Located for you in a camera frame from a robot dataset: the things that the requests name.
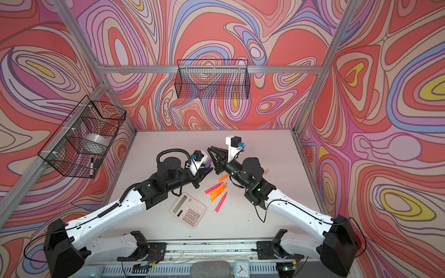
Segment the purple pen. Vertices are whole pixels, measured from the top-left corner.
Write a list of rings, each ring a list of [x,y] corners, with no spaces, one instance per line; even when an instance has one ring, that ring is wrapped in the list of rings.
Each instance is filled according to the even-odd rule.
[[[210,168],[211,165],[212,165],[212,160],[210,159],[210,160],[208,160],[208,161],[206,162],[206,164],[205,164],[205,168]]]

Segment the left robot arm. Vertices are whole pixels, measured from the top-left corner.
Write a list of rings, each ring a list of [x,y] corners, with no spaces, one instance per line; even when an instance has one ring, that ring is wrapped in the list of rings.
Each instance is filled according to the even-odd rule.
[[[178,158],[168,157],[156,163],[156,173],[130,185],[113,203],[69,222],[58,219],[49,224],[43,249],[51,277],[73,275],[97,255],[97,251],[87,245],[103,232],[156,206],[177,188],[188,184],[199,188],[213,170],[201,167],[201,163],[194,160],[188,165],[183,168]]]

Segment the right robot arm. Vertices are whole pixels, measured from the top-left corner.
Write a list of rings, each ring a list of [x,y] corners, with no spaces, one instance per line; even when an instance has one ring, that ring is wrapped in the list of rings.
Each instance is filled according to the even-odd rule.
[[[245,198],[255,207],[273,212],[300,227],[308,234],[298,237],[282,229],[273,240],[275,248],[288,255],[298,254],[317,258],[334,274],[346,278],[361,247],[350,219],[338,215],[333,218],[318,213],[288,197],[264,177],[258,158],[236,161],[240,148],[207,149],[216,173],[226,172],[236,185],[245,190]]]

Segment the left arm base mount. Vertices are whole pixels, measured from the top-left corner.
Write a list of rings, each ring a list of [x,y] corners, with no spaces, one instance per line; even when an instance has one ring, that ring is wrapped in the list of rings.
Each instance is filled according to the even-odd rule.
[[[167,243],[166,242],[149,242],[141,231],[132,231],[129,236],[130,242],[136,242],[136,247],[127,256],[119,256],[119,262],[128,261],[147,261],[150,263],[159,263],[164,260]]]

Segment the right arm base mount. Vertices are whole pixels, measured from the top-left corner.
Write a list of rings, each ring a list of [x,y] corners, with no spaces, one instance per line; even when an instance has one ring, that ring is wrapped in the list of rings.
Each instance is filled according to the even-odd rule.
[[[280,229],[275,237],[269,241],[257,241],[256,248],[251,249],[253,252],[257,253],[258,259],[267,260],[267,259],[294,259],[296,261],[300,261],[304,258],[301,254],[288,253],[285,249],[280,245],[281,239],[288,232],[287,229]]]

